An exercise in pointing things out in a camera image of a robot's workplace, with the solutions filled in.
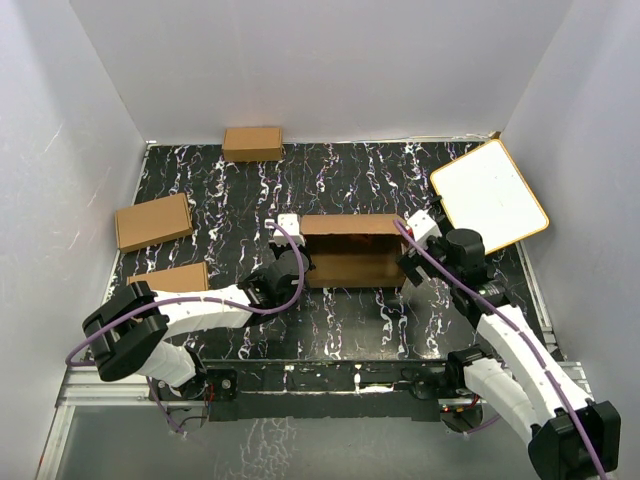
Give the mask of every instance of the flat brown box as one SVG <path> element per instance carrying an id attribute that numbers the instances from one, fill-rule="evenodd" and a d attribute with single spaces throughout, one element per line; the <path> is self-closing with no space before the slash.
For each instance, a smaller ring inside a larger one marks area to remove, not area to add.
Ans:
<path id="1" fill-rule="evenodd" d="M 118 248 L 123 253 L 192 233 L 191 214 L 184 193 L 139 203 L 116 212 Z"/>
<path id="2" fill-rule="evenodd" d="M 405 274 L 396 264 L 404 252 L 393 225 L 397 215 L 305 215 L 304 235 L 315 270 L 312 288 L 402 287 Z"/>
<path id="3" fill-rule="evenodd" d="M 282 129 L 227 128 L 222 144 L 228 162 L 262 162 L 282 158 Z"/>
<path id="4" fill-rule="evenodd" d="M 149 284 L 151 290 L 162 292 L 184 293 L 209 290 L 209 277 L 205 262 L 134 275 L 127 278 L 127 285 L 143 280 Z"/>

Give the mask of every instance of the white wall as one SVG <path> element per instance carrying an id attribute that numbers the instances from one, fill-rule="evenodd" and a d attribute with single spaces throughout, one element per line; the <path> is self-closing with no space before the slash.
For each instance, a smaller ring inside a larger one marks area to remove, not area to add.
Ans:
<path id="1" fill-rule="evenodd" d="M 65 0 L 0 2 L 0 477 L 32 478 L 144 142 Z"/>
<path id="2" fill-rule="evenodd" d="M 562 348 L 640 471 L 640 3 L 576 2 L 503 139 L 551 219 L 527 241 Z"/>
<path id="3" fill-rule="evenodd" d="M 502 130 L 570 0 L 71 0 L 142 136 Z"/>

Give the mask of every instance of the marble tabletop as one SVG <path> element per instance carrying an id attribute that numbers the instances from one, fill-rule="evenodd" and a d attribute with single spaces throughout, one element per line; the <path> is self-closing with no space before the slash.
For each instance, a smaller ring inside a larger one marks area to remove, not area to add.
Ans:
<path id="1" fill-rule="evenodd" d="M 236 283 L 268 264 L 264 220 L 278 213 L 397 213 L 408 217 L 433 198 L 429 175 L 475 142 L 285 145 L 281 161 L 228 163 L 220 145 L 152 146 L 136 203 L 178 192 L 189 199 L 194 232 L 121 255 L 110 285 L 127 276 L 205 261 L 209 285 Z M 489 256 L 539 332 L 515 246 Z M 215 329 L 173 342 L 213 359 L 438 359 L 476 341 L 448 288 L 428 280 L 403 289 L 303 292 L 297 308 L 260 326 Z"/>

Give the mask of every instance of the closed cardboard box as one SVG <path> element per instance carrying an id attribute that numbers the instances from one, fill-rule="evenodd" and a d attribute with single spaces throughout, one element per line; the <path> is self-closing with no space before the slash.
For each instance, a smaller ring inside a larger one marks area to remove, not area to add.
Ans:
<path id="1" fill-rule="evenodd" d="M 209 290 L 209 277 L 205 262 L 127 278 L 127 284 L 141 281 L 147 282 L 151 290 L 162 292 L 184 293 Z"/>
<path id="2" fill-rule="evenodd" d="M 116 236 L 121 252 L 191 235 L 193 226 L 184 193 L 139 203 L 116 212 Z"/>
<path id="3" fill-rule="evenodd" d="M 397 215 L 305 215 L 300 225 L 315 270 L 312 288 L 402 287 L 396 264 L 405 246 Z"/>
<path id="4" fill-rule="evenodd" d="M 280 128 L 228 128 L 222 144 L 228 162 L 262 162 L 282 158 Z"/>

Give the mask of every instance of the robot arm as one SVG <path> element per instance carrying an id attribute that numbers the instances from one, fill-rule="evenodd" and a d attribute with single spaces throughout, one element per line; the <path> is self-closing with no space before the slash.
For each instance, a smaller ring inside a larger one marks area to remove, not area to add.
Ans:
<path id="1" fill-rule="evenodd" d="M 473 230 L 453 229 L 446 221 L 436 222 L 425 211 L 417 212 L 407 223 L 415 243 L 449 275 L 415 247 L 398 260 L 399 266 L 416 286 L 423 281 L 418 268 L 444 280 L 456 309 L 511 371 L 475 346 L 449 354 L 449 381 L 456 388 L 471 390 L 495 408 L 527 445 L 540 478 L 587 478 L 596 474 L 584 437 L 568 415 L 568 408 L 575 411 L 605 471 L 614 470 L 620 438 L 618 412 L 610 402 L 596 403 L 576 385 L 536 338 L 520 308 L 513 306 L 508 289 L 493 278 L 485 262 L 482 237 Z M 475 295 L 460 288 L 460 282 Z"/>
<path id="2" fill-rule="evenodd" d="M 299 217 L 295 214 L 279 215 L 278 224 L 298 246 L 304 271 L 313 268 L 300 234 Z M 275 262 L 252 272 L 237 285 L 220 290 L 179 294 L 154 292 L 146 282 L 133 283 L 118 290 L 83 322 L 87 338 L 122 315 L 152 303 L 156 306 L 91 342 L 100 378 L 110 382 L 138 373 L 163 380 L 187 398 L 199 393 L 204 368 L 197 354 L 166 340 L 182 333 L 211 328 L 254 326 L 274 318 L 275 313 L 265 315 L 256 311 L 283 305 L 292 298 L 300 278 L 295 254 L 280 231 L 274 232 L 270 247 L 276 256 Z"/>

